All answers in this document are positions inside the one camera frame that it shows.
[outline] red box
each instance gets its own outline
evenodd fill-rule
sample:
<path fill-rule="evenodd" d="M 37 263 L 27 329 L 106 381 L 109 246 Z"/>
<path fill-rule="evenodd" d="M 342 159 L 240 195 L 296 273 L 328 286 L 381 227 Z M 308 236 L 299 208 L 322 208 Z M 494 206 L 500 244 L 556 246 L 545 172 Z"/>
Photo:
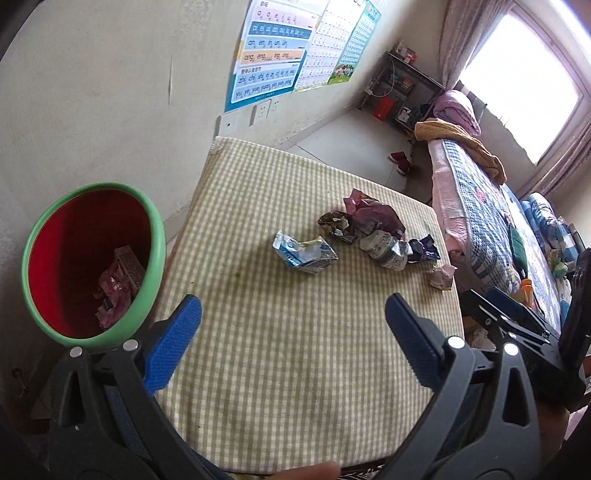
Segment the red box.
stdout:
<path fill-rule="evenodd" d="M 396 101 L 394 101 L 390 97 L 382 98 L 379 101 L 379 104 L 372 113 L 372 115 L 383 122 L 384 120 L 386 120 L 386 116 L 389 114 L 390 110 L 392 109 L 395 103 Z"/>

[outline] green rim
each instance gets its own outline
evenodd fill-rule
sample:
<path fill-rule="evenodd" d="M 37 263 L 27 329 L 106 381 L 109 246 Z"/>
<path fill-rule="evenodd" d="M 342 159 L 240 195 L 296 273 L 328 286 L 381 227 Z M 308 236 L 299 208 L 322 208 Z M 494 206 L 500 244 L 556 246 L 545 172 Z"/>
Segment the green rim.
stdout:
<path fill-rule="evenodd" d="M 120 190 L 130 194 L 140 202 L 150 220 L 150 230 L 152 235 L 150 244 L 150 259 L 148 260 L 148 268 L 146 269 L 144 281 L 141 288 L 139 289 L 138 295 L 132 302 L 129 310 L 125 312 L 125 315 L 123 315 L 117 323 L 115 323 L 105 332 L 91 338 L 70 338 L 56 332 L 45 322 L 45 320 L 43 320 L 43 317 L 41 317 L 39 314 L 39 311 L 33 302 L 33 297 L 29 288 L 29 260 L 31 258 L 31 251 L 33 250 L 33 245 L 35 244 L 37 235 L 49 217 L 53 215 L 53 213 L 58 208 L 72 199 L 85 193 L 94 192 L 97 190 Z M 156 295 L 158 294 L 158 290 L 160 288 L 160 282 L 162 282 L 165 259 L 166 240 L 164 235 L 164 225 L 152 200 L 150 200 L 143 192 L 129 185 L 114 182 L 93 183 L 63 196 L 61 199 L 51 205 L 33 226 L 33 230 L 29 234 L 25 251 L 22 256 L 22 291 L 25 296 L 25 302 L 27 303 L 27 307 L 29 312 L 31 312 L 33 319 L 35 322 L 37 322 L 41 330 L 43 330 L 46 335 L 53 338 L 56 342 L 59 342 L 67 347 L 81 346 L 82 348 L 86 348 L 91 351 L 107 350 L 122 344 L 125 340 L 131 337 L 148 316 L 148 313 L 150 312 L 150 309 L 156 300 Z"/>

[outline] yellow towel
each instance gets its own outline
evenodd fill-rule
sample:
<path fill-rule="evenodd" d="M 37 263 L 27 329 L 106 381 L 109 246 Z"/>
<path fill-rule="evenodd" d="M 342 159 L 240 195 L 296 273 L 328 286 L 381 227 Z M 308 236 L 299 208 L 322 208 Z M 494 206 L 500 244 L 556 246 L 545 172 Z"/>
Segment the yellow towel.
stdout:
<path fill-rule="evenodd" d="M 468 155 L 478 164 L 486 174 L 498 185 L 507 181 L 505 169 L 498 157 L 490 153 L 482 143 L 468 134 L 462 127 L 445 122 L 439 118 L 417 122 L 414 126 L 414 136 L 417 140 L 434 140 L 447 138 L 462 145 Z"/>

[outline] crumpled wrapper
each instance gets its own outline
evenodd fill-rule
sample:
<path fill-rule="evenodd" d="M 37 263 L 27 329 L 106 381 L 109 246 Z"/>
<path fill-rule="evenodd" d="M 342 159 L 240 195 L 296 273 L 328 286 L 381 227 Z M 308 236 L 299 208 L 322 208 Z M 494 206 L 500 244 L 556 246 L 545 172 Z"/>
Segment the crumpled wrapper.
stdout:
<path fill-rule="evenodd" d="M 376 230 L 362 238 L 359 248 L 384 268 L 401 271 L 407 264 L 408 244 L 383 230 Z"/>
<path fill-rule="evenodd" d="M 435 267 L 429 278 L 429 285 L 439 290 L 451 290 L 453 286 L 453 274 L 457 268 L 453 265 Z"/>
<path fill-rule="evenodd" d="M 298 242 L 279 230 L 273 248 L 289 267 L 306 273 L 321 272 L 339 259 L 321 236 L 309 242 Z"/>
<path fill-rule="evenodd" d="M 390 205 L 381 203 L 357 189 L 353 189 L 351 195 L 343 201 L 355 226 L 365 235 L 370 235 L 376 230 L 388 232 L 397 239 L 404 235 L 406 228 Z"/>
<path fill-rule="evenodd" d="M 320 225 L 327 235 L 333 236 L 351 245 L 357 240 L 357 233 L 353 225 L 351 215 L 338 210 L 325 213 L 318 219 Z"/>
<path fill-rule="evenodd" d="M 412 239 L 408 242 L 412 253 L 408 256 L 408 263 L 424 262 L 425 260 L 441 260 L 439 251 L 435 246 L 435 240 L 429 234 L 420 240 Z"/>

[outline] screw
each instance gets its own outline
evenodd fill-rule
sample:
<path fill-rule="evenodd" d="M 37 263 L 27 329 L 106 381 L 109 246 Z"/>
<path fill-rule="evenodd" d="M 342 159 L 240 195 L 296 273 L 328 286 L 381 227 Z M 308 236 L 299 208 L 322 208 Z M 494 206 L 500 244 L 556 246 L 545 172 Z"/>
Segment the screw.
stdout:
<path fill-rule="evenodd" d="M 126 352 L 133 352 L 137 347 L 139 347 L 139 342 L 135 338 L 123 342 L 123 350 Z"/>
<path fill-rule="evenodd" d="M 70 356 L 72 358 L 78 358 L 80 355 L 82 355 L 82 347 L 81 346 L 75 346 L 70 350 Z"/>

